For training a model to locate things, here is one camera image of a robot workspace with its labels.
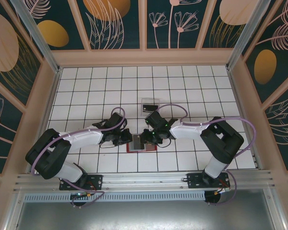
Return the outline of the red card holder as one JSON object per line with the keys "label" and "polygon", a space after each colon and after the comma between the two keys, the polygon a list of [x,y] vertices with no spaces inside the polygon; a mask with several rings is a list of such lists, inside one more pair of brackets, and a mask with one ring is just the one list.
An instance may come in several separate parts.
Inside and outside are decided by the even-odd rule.
{"label": "red card holder", "polygon": [[141,144],[137,142],[130,142],[126,145],[126,151],[127,153],[134,153],[134,152],[151,152],[156,151],[157,146],[151,145],[151,144]]}

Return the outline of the black credit card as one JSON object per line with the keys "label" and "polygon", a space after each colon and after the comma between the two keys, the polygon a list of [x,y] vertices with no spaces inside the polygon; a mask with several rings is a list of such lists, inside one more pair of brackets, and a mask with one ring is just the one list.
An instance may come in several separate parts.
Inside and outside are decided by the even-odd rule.
{"label": "black credit card", "polygon": [[155,111],[158,108],[158,105],[155,104],[143,104],[142,105],[142,112],[143,113],[150,113]]}

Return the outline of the clear plastic box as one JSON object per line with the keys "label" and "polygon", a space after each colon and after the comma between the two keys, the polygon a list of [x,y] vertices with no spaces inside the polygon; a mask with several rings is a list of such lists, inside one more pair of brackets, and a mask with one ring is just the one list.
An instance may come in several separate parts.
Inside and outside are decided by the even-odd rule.
{"label": "clear plastic box", "polygon": [[141,99],[141,106],[140,106],[140,115],[141,115],[141,117],[145,117],[145,116],[150,114],[150,113],[143,113],[142,112],[142,105],[143,104],[155,104],[155,105],[158,105],[158,107],[159,107],[160,106],[160,100],[159,99],[154,99],[154,98],[142,98]]}

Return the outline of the grey metal panel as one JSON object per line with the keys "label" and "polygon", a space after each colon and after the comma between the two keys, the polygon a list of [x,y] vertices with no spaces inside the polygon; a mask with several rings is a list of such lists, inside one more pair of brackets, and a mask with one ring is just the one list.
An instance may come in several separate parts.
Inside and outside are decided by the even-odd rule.
{"label": "grey metal panel", "polygon": [[25,203],[8,230],[282,230],[262,200],[240,206],[201,201]]}

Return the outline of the aluminium mounting rail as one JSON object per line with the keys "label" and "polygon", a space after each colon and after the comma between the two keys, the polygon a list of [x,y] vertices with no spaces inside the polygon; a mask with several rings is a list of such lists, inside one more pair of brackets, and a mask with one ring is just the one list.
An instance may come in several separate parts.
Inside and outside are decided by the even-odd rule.
{"label": "aluminium mounting rail", "polygon": [[[187,190],[183,181],[187,172],[102,173],[105,192],[144,192]],[[268,170],[229,170],[230,185],[237,182],[238,189],[266,189],[275,186]],[[20,174],[13,185],[15,192],[58,192],[58,178],[43,179],[40,175]]]}

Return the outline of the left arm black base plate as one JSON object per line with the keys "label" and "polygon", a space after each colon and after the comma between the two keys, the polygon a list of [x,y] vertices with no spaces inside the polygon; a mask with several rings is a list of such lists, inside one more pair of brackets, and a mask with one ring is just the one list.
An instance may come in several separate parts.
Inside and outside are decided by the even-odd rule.
{"label": "left arm black base plate", "polygon": [[103,176],[98,174],[88,174],[83,175],[80,179],[70,185],[65,180],[61,179],[59,184],[60,191],[71,191],[71,190],[80,190],[80,191],[95,191],[101,190],[103,183]]}

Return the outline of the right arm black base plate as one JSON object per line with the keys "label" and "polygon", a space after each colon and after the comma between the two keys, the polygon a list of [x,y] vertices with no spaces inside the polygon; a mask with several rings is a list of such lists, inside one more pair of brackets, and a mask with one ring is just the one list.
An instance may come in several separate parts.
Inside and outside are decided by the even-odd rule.
{"label": "right arm black base plate", "polygon": [[198,189],[219,189],[230,187],[228,173],[222,172],[217,178],[212,178],[206,173],[188,173],[184,181],[188,188]]}

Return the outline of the aluminium frame post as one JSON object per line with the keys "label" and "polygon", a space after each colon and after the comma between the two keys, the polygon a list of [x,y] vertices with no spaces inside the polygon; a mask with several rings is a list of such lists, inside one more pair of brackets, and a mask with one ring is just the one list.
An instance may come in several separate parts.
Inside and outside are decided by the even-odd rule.
{"label": "aluminium frame post", "polygon": [[252,11],[252,14],[250,15],[250,18],[247,21],[246,25],[244,26],[233,48],[232,54],[226,63],[227,71],[231,71],[236,65],[247,43],[250,41],[252,35],[254,34],[255,30],[260,24],[260,21],[262,20],[264,14],[266,12],[269,12],[268,8],[269,5],[271,4],[271,1],[272,0],[259,0],[256,3],[255,8]]}
{"label": "aluminium frame post", "polygon": [[29,14],[29,11],[27,10],[25,4],[22,0],[10,0],[13,7],[15,8],[16,12],[19,14],[20,18],[22,19],[23,23],[25,24],[26,28],[30,32],[30,34],[33,37],[33,40],[36,42],[38,48],[44,55],[44,58],[50,65],[51,69],[55,72],[59,72],[59,65],[54,59],[54,56],[52,55],[52,52],[48,46],[48,44],[45,42],[40,30],[37,27],[36,22]]}

